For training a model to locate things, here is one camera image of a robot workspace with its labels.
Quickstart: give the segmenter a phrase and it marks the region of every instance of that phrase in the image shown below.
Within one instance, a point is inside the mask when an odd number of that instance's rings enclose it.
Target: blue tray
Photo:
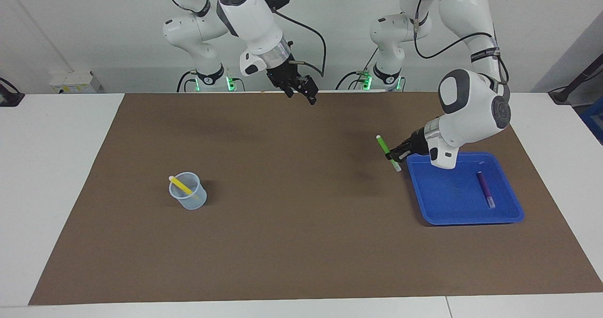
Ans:
[[[433,225],[518,223],[523,210],[496,158],[486,152],[459,153],[454,170],[431,165],[428,155],[410,155],[408,171],[421,213]],[[488,182],[491,209],[477,173]]]

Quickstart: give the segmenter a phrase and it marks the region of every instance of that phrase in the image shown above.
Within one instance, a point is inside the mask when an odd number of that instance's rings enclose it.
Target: green marker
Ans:
[[[383,150],[383,152],[385,154],[388,154],[390,152],[390,148],[387,147],[385,140],[383,140],[383,138],[380,135],[377,135],[377,142],[379,142],[379,146],[381,146],[381,149]],[[402,170],[402,168],[400,167],[400,164],[398,162],[396,162],[394,159],[391,159],[390,162],[396,169],[396,172],[400,172]]]

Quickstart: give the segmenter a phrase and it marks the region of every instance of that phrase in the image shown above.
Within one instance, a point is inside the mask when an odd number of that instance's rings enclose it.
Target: white table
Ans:
[[[0,317],[599,318],[603,293],[27,307],[123,95],[28,95],[0,108]],[[511,124],[599,277],[603,147],[569,106],[515,93]]]

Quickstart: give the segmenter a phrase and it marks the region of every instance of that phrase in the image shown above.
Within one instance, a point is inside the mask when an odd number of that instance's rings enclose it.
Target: yellow marker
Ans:
[[[176,185],[176,187],[181,189],[184,193],[186,193],[189,196],[192,195],[192,191],[190,191],[190,189],[185,184],[183,184],[181,181],[179,181],[176,177],[170,176],[168,179],[170,179],[170,181],[174,185]]]

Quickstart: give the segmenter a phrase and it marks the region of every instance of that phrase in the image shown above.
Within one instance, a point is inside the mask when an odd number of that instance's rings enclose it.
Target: brown tabletop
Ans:
[[[435,93],[126,95],[30,304],[603,291],[511,128],[462,150],[497,157],[524,221],[422,219],[375,135],[440,114]],[[196,211],[168,194],[183,171]]]

